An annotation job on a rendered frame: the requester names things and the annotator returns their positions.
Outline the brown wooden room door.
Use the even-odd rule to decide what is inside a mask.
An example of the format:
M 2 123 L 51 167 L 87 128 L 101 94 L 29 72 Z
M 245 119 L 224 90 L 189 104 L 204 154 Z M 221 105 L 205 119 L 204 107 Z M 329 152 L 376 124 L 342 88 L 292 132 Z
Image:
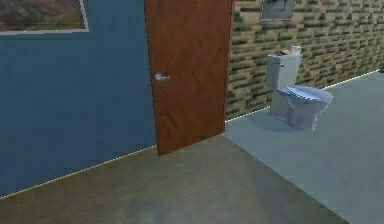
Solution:
M 225 131 L 235 0 L 144 0 L 160 156 Z M 170 76 L 157 82 L 154 76 Z

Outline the white toilet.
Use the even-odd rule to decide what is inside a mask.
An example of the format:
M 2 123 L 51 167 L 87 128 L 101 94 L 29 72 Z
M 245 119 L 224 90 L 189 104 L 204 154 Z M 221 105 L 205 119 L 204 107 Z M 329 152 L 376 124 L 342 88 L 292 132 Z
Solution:
M 314 131 L 318 115 L 327 109 L 333 95 L 296 84 L 302 57 L 301 53 L 267 56 L 266 87 L 272 90 L 270 113 L 293 129 Z

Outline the framed landscape picture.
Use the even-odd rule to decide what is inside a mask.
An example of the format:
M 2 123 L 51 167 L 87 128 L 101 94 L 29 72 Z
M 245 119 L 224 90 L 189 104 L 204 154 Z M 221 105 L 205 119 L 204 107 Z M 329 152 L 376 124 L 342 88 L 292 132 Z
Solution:
M 88 31 L 84 0 L 0 0 L 0 35 Z

